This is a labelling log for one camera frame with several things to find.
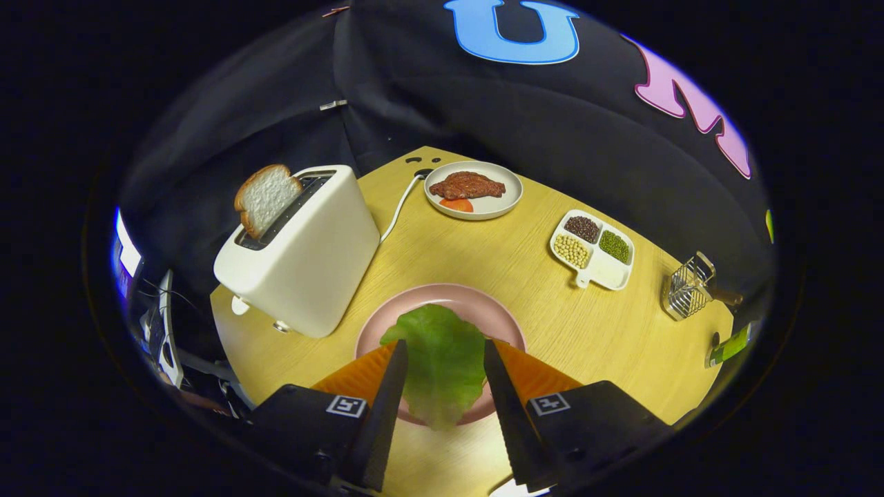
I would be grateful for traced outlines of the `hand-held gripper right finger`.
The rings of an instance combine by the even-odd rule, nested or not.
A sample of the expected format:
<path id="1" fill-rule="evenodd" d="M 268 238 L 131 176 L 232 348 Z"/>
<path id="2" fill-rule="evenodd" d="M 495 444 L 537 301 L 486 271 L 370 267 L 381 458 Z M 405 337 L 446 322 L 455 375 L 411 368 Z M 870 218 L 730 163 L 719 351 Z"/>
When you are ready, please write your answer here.
<path id="1" fill-rule="evenodd" d="M 486 340 L 484 371 L 512 477 L 528 491 L 580 494 L 675 432 L 613 382 L 582 384 L 502 340 Z"/>

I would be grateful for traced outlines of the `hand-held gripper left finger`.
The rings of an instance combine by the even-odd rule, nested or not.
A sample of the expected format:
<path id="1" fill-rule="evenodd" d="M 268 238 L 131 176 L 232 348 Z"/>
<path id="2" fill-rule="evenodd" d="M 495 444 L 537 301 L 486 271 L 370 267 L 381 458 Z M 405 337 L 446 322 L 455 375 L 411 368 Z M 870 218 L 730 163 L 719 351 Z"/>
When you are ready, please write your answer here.
<path id="1" fill-rule="evenodd" d="M 249 416 L 249 442 L 308 494 L 378 494 L 407 366 L 395 340 L 315 387 L 279 387 Z"/>

